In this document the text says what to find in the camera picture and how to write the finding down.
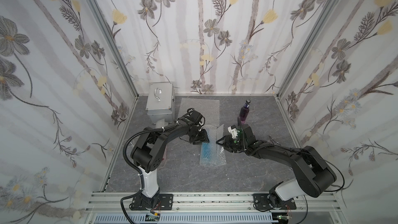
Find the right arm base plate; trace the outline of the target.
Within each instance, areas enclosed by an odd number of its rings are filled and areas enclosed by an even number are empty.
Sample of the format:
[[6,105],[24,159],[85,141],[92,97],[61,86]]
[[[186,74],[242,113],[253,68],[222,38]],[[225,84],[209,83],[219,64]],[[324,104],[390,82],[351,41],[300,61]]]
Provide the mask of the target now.
[[270,210],[296,210],[293,199],[283,201],[275,194],[253,194],[254,208],[261,212]]

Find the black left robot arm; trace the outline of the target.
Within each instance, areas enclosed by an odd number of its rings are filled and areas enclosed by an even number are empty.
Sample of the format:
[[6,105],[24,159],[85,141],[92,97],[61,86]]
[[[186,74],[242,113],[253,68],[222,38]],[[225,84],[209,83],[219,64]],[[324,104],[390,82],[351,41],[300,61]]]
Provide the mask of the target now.
[[138,172],[141,195],[153,199],[159,193],[157,169],[169,142],[187,135],[188,143],[209,143],[204,129],[205,117],[190,108],[183,116],[161,128],[147,127],[130,137],[123,145],[125,162]]

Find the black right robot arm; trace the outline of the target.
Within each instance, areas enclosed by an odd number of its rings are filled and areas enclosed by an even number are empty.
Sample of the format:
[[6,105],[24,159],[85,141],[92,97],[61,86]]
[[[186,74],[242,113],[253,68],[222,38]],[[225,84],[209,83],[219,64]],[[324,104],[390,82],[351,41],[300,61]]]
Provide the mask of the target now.
[[295,178],[282,182],[269,192],[279,201],[288,201],[299,196],[319,197],[337,180],[335,172],[310,146],[290,148],[270,141],[238,140],[226,135],[216,141],[231,153],[245,153],[249,157],[272,160],[290,167]]

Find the blue glass bottle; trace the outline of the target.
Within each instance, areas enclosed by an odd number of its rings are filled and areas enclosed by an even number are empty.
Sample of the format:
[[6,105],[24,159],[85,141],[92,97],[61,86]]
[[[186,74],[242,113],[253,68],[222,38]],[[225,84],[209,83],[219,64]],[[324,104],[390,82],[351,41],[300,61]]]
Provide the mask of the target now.
[[211,159],[211,149],[212,145],[210,143],[203,143],[201,149],[201,159],[204,161],[209,161]]

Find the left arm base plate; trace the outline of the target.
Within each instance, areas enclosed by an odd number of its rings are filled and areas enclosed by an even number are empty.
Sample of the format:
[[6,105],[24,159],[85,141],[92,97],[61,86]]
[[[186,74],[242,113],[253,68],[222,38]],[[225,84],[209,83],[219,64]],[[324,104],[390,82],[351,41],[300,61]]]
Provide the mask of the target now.
[[171,211],[173,207],[173,194],[157,194],[152,198],[148,198],[143,194],[133,197],[129,209],[132,211],[144,210],[161,210]]

